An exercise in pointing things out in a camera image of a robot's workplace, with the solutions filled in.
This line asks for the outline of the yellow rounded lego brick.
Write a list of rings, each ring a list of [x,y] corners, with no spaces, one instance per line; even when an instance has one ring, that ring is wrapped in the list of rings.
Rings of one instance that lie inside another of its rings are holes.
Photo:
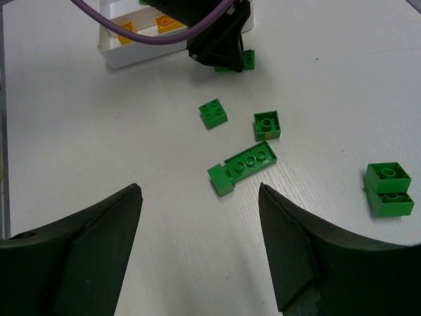
[[[164,33],[171,32],[173,30],[178,30],[180,28],[185,27],[184,24],[171,18],[170,16],[166,14],[162,14],[156,17],[155,22],[156,22],[159,34],[164,34]]]

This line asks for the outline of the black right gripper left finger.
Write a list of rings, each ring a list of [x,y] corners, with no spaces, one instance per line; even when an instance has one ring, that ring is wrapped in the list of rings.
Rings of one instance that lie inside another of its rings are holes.
[[[114,315],[143,203],[130,184],[1,241],[2,315]]]

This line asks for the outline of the green lego plate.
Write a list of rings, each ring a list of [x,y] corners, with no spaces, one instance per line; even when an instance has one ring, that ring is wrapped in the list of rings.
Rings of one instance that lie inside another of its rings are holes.
[[[247,49],[243,50],[243,70],[254,70],[255,69],[255,50],[254,49]],[[215,66],[215,72],[231,72],[232,70],[221,67]]]

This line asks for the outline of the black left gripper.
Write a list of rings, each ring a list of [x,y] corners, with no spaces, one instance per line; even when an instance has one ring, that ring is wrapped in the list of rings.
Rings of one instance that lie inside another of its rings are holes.
[[[221,1],[146,1],[160,12],[189,28],[206,18]],[[187,41],[189,56],[205,66],[221,66],[234,72],[243,71],[241,31],[251,15],[250,3],[233,3],[209,27]]]

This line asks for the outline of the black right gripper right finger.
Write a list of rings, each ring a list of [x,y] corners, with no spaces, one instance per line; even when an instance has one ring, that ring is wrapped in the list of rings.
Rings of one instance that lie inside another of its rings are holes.
[[[420,314],[420,246],[345,230],[266,184],[259,188],[259,215],[280,313]]]

